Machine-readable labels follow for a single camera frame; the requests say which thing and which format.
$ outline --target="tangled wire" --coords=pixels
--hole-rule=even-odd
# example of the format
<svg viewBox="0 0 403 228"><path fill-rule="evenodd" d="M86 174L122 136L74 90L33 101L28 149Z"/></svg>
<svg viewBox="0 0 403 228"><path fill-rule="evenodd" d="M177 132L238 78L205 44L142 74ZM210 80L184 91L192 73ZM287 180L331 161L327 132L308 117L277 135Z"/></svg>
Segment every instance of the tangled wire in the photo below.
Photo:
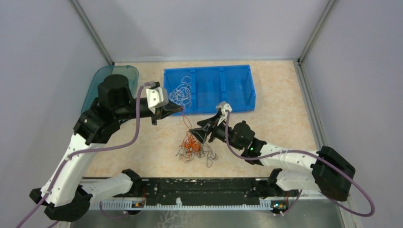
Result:
<svg viewBox="0 0 403 228"><path fill-rule="evenodd" d="M192 105L191 101L191 78L185 76L181 80L181 84L169 93L169 100L180 105L182 107L190 108Z"/></svg>
<svg viewBox="0 0 403 228"><path fill-rule="evenodd" d="M192 128L190 120L184 114L182 116L183 122L190 130ZM208 168L212 166L213 161L218 159L217 154L213 153L213 150L207 143L201 144L199 140L197 140L196 137L194 137L189 131L186 132L186 136L183 139L176 156L179 156L179 159L181 159L184 163L192 161L194 157L207 157L206 166Z"/></svg>

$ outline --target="purple cable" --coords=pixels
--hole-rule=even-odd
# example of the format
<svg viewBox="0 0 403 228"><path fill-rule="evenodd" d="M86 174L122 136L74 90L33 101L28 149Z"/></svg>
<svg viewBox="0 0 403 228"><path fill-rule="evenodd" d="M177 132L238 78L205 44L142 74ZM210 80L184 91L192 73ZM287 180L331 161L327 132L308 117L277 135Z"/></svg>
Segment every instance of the purple cable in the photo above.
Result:
<svg viewBox="0 0 403 228"><path fill-rule="evenodd" d="M291 204L291 206L286 211L283 212L283 216L288 214L288 212L291 210L291 208L294 207L294 205L297 203L299 197L301 197L301 194L302 194L302 190L299 191L297 198L294 200L294 202Z"/></svg>
<svg viewBox="0 0 403 228"><path fill-rule="evenodd" d="M67 157L71 160L75 155L81 154L81 153L91 153L91 152L102 152L102 151L112 151L112 150L117 150L117 149L122 149L124 147L132 145L136 140L139 135L140 131L140 97L141 97L141 91L144 89L145 86L152 86L154 82L146 82L142 84L137 91L137 97L136 97L136 131L134 134L133 139L125 144L119 145L119 146L111 146L111 147L106 147L106 148L98 148L98 149L86 149L86 150L80 150L73 152L69 154ZM58 179L63 167L66 165L67 161L63 160L62 163L60 164L59 168L56 170L55 175L53 176L52 181L49 184L48 192L51 192L53 189L53 186L56 183L56 180ZM46 197L48 197L49 193L46 193L43 195L42 199L36 204L36 206L19 222L19 224L16 226L16 228L20 228L22 224L24 224L31 216L32 214L35 213L35 211L42 205L42 203L46 200Z"/></svg>
<svg viewBox="0 0 403 228"><path fill-rule="evenodd" d="M108 215L104 209L102 209L102 201L99 202L99 209L101 210L102 214L105 215L106 217L110 218L110 219L123 219L124 217L126 217L128 214L124 214L124 215L120 215L120 216L111 216Z"/></svg>
<svg viewBox="0 0 403 228"><path fill-rule="evenodd" d="M231 148L230 141L229 141L229 139L228 139L228 125L230 124L230 112L229 112L229 110L227 110L227 114L228 114L228 115L227 115L227 121L226 121L226 124L225 124L225 142L227 143L228 149L229 149L229 150L231 151L231 153L234 154L236 157L241 158L241 159L244 159L244 160L252 161L252 160L259 160L259 159L264 159L264 158L268 158L268 157L273 157L273 156L275 156L275 155L282 154L283 152L287 152L287 153L301 153L301 154L304 154L304 155L308 155L308 156L314 157L314 158L318 159L319 161L323 162L324 164L326 164L327 166L329 166L330 168L332 168L333 170L335 170L336 172L338 172L340 175L342 175L344 178L346 178L350 183L352 183L352 184L364 195L364 197L367 199L367 201L369 202L369 205L371 206L371 211L370 211L369 213L367 213L367 214L358 213L358 212L355 212L355 211L353 211L353 210L351 210L351 209L349 209L349 208L347 208L347 207L341 205L341 204L338 203L336 200L330 199L333 203L335 203L335 204L338 205L339 207L343 208L344 210L346 210L346 211L348 211L348 212L350 212L350 213L352 213L352 214L354 214L354 215L361 216L361 217L370 217L370 216L372 216L372 215L375 213L375 204L374 204L374 202L372 201L371 197L364 191L364 189L361 188L361 186L359 186L359 185L357 184L357 182L355 182L355 181L354 181L353 179L351 179L347 174L345 174L343 171L341 171L340 169L338 169L336 166L334 166L334 165L331 164L330 162L328 162L328 161L326 161L325 159L323 159L323 158L321 158L321 157L318 157L318 156L316 156L316 155L314 155L314 154L311 154L311 153L306 152L306 151L288 150L288 151L274 152L274 153L270 153L270 154L267 154L267 155L264 155L264 156L255 157L255 158L247 158L247 157L243 157L243 156L237 155L236 152Z"/></svg>

